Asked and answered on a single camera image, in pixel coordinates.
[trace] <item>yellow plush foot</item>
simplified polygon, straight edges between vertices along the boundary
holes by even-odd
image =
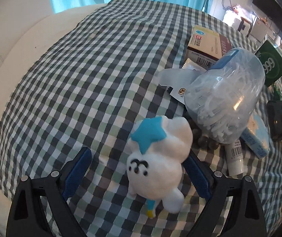
[[[155,217],[155,214],[154,214],[154,211],[153,211],[153,210],[148,210],[148,212],[146,213],[146,215],[147,215],[149,218],[154,218],[154,217]]]

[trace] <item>green box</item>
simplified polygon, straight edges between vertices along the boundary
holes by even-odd
[[[255,52],[265,70],[265,85],[271,86],[282,76],[282,51],[266,35]]]

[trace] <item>clear plastic container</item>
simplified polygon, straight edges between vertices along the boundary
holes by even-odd
[[[264,81],[259,59],[245,49],[232,49],[186,89],[186,109],[203,133],[233,143],[246,128]]]

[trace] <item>black cup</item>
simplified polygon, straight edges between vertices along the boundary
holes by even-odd
[[[282,140],[282,101],[267,102],[268,123],[273,141]]]

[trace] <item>cable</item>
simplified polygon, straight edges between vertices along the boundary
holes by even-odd
[[[226,10],[232,10],[232,11],[234,11],[234,9],[233,9],[233,6],[232,6],[232,3],[231,3],[231,0],[229,0],[230,1],[230,5],[231,6],[228,6],[227,8],[226,7],[224,7],[224,0],[222,0],[222,8],[226,11]]]

